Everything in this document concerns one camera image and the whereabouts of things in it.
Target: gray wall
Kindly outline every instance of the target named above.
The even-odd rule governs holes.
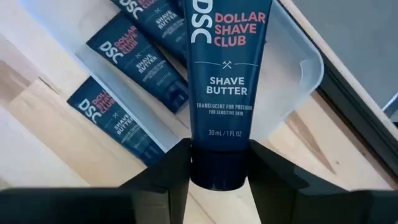
[[[376,103],[398,92],[398,0],[293,0]]]

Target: tube cap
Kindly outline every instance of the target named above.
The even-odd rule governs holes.
[[[228,191],[243,186],[248,151],[216,152],[192,149],[191,180],[208,190]]]

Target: dsc logo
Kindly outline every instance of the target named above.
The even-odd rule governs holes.
[[[202,26],[205,25],[205,22],[207,22],[207,25],[205,27],[211,28],[213,26],[213,19],[209,15],[207,15],[213,9],[213,0],[192,0],[192,4],[193,9],[198,13],[194,13],[191,19],[192,26],[194,28],[197,28],[192,32],[191,43],[195,43],[197,36],[199,34],[203,34],[204,36],[206,36],[207,44],[211,44],[211,34],[208,30],[202,28]]]
[[[115,64],[118,64],[118,58],[124,56],[124,54],[120,53],[116,47],[113,47],[111,42],[107,41],[103,43],[99,49],[105,52],[106,56],[111,58]]]
[[[135,19],[138,19],[137,12],[144,11],[141,7],[138,6],[138,3],[133,0],[119,0],[120,5],[124,6],[127,12],[130,12]]]
[[[79,109],[82,110],[82,112],[85,113],[85,115],[92,120],[95,124],[97,124],[96,118],[97,117],[102,117],[102,114],[100,112],[96,112],[95,106],[91,106],[90,101],[87,99],[83,100],[79,104]]]

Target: clear plastic bin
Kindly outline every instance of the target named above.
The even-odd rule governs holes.
[[[172,114],[85,43],[119,9],[109,0],[20,0],[28,13],[93,76],[165,151],[190,134],[188,106]],[[252,135],[269,134],[310,95],[323,76],[323,60],[278,1],[274,1],[257,88]],[[178,70],[186,77],[179,64]]]

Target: dark blue tube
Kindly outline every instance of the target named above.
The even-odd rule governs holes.
[[[159,49],[119,13],[87,44],[176,113],[188,101],[188,83]]]
[[[191,179],[234,190],[246,156],[272,0],[185,0]]]
[[[170,0],[170,2],[173,4],[173,6],[177,9],[181,15],[184,13],[184,7],[182,4],[182,0]]]
[[[164,151],[93,78],[82,84],[69,98],[68,104],[145,165],[151,166],[163,158]]]
[[[168,0],[111,0],[146,35],[185,65],[187,45],[184,19]]]

